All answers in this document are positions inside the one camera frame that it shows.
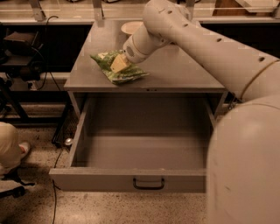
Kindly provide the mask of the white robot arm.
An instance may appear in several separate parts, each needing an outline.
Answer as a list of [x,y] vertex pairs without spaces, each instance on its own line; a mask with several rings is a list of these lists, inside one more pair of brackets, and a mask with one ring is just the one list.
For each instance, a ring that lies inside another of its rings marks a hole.
[[125,42],[133,63],[177,44],[238,100],[215,126],[206,164],[208,224],[280,224],[280,61],[187,19],[168,0],[149,0]]

